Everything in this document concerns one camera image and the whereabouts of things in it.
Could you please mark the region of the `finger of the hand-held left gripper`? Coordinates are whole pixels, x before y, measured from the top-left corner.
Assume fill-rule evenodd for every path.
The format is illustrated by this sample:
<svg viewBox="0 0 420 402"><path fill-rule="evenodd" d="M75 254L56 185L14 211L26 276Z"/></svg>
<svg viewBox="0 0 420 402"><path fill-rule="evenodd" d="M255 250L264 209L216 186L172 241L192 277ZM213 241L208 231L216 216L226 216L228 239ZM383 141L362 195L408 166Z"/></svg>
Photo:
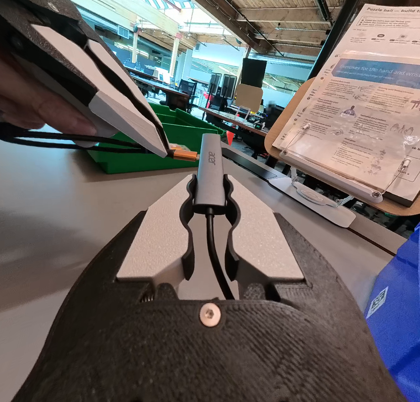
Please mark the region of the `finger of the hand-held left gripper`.
<svg viewBox="0 0 420 402"><path fill-rule="evenodd" d="M106 80L91 57L76 43L57 33L50 27L31 25L51 46L75 66L96 88L97 92L87 105L89 110L105 123L118 129L147 150L162 158L169 156L169 147L149 147L142 143L125 116L131 113L118 103L119 92Z"/></svg>
<svg viewBox="0 0 420 402"><path fill-rule="evenodd" d="M150 105L144 98L139 87L127 73L112 51L101 43L89 39L85 52L94 61L101 74L119 92L118 103L122 104L130 116L125 116L128 124L149 147L169 147L163 126Z"/></svg>

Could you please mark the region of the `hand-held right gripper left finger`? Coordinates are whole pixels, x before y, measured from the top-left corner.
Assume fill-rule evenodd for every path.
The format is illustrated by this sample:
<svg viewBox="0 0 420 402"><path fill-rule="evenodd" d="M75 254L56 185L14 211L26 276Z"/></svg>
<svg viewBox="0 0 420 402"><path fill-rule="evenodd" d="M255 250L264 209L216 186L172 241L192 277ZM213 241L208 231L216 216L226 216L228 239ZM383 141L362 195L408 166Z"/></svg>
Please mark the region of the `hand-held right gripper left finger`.
<svg viewBox="0 0 420 402"><path fill-rule="evenodd" d="M188 175L145 212L121 267L119 281L170 284L176 292L194 272L192 232L196 175Z"/></svg>

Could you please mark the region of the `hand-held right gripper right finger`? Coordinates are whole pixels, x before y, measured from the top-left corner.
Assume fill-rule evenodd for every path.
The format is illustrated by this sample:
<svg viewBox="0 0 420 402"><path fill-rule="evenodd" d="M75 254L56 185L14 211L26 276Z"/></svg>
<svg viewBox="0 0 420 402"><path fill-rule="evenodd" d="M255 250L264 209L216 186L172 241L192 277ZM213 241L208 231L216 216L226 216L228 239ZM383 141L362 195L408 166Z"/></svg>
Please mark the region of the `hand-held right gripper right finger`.
<svg viewBox="0 0 420 402"><path fill-rule="evenodd" d="M239 298L248 286L263 290L274 284L301 284L305 277L272 209L231 175L224 175L226 219L231 225L225 271L238 285Z"/></svg>

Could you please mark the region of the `green storage bin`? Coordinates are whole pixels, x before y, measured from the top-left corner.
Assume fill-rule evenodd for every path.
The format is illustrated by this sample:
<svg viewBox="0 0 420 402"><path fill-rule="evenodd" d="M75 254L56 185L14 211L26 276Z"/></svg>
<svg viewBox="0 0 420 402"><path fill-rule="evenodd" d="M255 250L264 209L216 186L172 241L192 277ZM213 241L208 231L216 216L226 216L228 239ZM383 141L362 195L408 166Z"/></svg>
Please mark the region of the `green storage bin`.
<svg viewBox="0 0 420 402"><path fill-rule="evenodd" d="M200 152L202 135L218 133L221 141L227 142L226 131L202 121L180 109L170 110L168 106L150 104L158 116L168 141L185 146L191 151ZM87 151L90 157L107 174L125 174L151 170L165 170L177 168L196 168L198 162L160 158L155 154L107 153L102 151Z"/></svg>

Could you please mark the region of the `light grey USB hub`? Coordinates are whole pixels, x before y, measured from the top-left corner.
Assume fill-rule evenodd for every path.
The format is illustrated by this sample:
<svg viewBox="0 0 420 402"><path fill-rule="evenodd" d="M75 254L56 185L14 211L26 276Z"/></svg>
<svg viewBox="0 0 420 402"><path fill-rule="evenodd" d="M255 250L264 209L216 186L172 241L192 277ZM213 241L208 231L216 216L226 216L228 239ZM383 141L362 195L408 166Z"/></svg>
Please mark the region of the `light grey USB hub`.
<svg viewBox="0 0 420 402"><path fill-rule="evenodd" d="M223 179L221 137L218 134L205 133L202 136L193 209L194 213L204 214L206 217L207 251L213 272L224 298L234 300L217 255L214 238L214 217L226 214Z"/></svg>

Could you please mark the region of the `blue storage bin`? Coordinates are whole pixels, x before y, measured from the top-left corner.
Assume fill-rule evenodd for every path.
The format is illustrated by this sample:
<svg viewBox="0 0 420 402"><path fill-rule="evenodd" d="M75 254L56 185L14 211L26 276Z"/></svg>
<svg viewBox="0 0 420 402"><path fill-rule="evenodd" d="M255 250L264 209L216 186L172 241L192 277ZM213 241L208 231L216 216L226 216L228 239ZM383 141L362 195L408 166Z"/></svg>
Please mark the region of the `blue storage bin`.
<svg viewBox="0 0 420 402"><path fill-rule="evenodd" d="M420 400L420 225L378 274L365 319L408 401Z"/></svg>

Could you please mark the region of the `grey desk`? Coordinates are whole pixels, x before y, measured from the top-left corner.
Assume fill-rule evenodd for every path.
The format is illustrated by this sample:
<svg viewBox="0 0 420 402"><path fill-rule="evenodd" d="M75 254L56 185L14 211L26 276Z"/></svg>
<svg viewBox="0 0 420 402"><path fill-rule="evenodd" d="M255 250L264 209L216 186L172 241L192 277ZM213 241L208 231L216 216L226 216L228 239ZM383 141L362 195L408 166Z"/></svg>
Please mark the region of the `grey desk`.
<svg viewBox="0 0 420 402"><path fill-rule="evenodd" d="M224 171L281 214L364 310L405 238L356 214L340 228L234 162ZM107 175L82 152L1 145L1 401L33 368L69 289L94 256L195 168Z"/></svg>

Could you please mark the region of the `person's left hand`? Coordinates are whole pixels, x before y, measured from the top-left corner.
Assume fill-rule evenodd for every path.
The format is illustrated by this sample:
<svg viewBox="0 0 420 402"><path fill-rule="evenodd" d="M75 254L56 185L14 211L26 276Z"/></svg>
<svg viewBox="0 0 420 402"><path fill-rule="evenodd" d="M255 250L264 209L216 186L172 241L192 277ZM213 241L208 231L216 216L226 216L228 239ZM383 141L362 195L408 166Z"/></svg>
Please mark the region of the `person's left hand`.
<svg viewBox="0 0 420 402"><path fill-rule="evenodd" d="M11 53L0 52L1 120L25 129L48 125L59 132L95 136L94 124L29 74Z"/></svg>

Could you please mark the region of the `black office chair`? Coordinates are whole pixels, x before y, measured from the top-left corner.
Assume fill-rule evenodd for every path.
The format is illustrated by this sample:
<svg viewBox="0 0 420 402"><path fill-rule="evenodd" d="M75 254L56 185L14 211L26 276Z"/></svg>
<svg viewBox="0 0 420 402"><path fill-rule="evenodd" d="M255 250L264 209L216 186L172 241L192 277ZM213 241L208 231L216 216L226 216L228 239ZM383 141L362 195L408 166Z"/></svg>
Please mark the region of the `black office chair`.
<svg viewBox="0 0 420 402"><path fill-rule="evenodd" d="M185 111L190 113L192 107L194 105L194 99L196 98L196 89L197 89L197 82L188 81L185 79L181 79L179 83L178 90L183 94L188 96L188 101L186 102Z"/></svg>

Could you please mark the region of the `upright black monitor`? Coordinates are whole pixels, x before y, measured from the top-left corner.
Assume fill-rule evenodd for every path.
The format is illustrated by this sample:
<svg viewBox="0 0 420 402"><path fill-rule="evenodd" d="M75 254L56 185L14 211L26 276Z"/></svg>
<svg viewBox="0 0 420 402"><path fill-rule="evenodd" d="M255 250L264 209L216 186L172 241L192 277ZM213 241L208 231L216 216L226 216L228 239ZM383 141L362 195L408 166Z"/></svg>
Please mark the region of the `upright black monitor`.
<svg viewBox="0 0 420 402"><path fill-rule="evenodd" d="M221 73L212 73L211 78L208 85L207 93L209 96L213 97L217 94L217 90L219 87L219 83L221 80L222 74Z"/></svg>
<svg viewBox="0 0 420 402"><path fill-rule="evenodd" d="M237 77L231 74L223 74L220 96L232 100L236 87Z"/></svg>

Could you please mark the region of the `wooden background table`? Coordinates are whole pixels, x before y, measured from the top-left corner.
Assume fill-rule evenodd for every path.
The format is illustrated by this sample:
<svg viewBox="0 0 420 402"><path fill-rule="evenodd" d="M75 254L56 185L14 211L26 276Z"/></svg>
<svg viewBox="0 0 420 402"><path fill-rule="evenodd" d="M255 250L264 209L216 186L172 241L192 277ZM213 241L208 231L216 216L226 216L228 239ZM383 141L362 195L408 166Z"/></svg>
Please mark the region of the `wooden background table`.
<svg viewBox="0 0 420 402"><path fill-rule="evenodd" d="M241 127L247 131L254 132L260 136L265 137L269 133L269 130L266 129L265 127L263 127L262 129L256 129L252 123L246 121L245 119L239 116L234 116L226 112L222 112L222 111L214 111L212 109L208 109L204 107L198 107L198 109L200 111L203 111L207 115L212 115L218 119L223 120L224 122L231 123L234 126Z"/></svg>

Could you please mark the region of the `small wooden document stand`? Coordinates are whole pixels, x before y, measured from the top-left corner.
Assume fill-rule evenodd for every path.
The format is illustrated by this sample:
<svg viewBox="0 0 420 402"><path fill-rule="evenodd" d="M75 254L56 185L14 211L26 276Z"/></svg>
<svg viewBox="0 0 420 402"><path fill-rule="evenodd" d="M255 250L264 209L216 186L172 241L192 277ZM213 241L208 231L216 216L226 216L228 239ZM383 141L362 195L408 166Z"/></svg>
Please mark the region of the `small wooden document stand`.
<svg viewBox="0 0 420 402"><path fill-rule="evenodd" d="M263 90L261 87L255 87L247 84L239 84L236 89L235 105L245 107L251 112L257 113L260 109L263 99Z"/></svg>

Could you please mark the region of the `laminated sheet with blue banner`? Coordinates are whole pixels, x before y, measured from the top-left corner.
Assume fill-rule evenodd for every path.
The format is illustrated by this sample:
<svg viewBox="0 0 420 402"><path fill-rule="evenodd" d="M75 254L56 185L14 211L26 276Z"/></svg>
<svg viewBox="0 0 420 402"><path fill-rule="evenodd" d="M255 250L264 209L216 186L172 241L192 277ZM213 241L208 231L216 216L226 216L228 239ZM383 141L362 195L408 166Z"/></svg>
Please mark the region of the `laminated sheet with blue banner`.
<svg viewBox="0 0 420 402"><path fill-rule="evenodd" d="M419 142L419 58L345 51L274 146L383 192Z"/></svg>

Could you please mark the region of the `black steel post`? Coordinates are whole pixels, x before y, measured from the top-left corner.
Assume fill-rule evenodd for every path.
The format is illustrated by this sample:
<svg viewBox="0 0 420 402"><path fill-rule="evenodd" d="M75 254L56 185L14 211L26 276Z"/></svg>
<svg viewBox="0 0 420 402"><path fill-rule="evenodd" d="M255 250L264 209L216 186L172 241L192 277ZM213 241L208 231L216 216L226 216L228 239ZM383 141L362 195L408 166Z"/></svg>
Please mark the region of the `black steel post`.
<svg viewBox="0 0 420 402"><path fill-rule="evenodd" d="M345 0L323 47L312 67L309 78L316 77L344 34L360 0Z"/></svg>

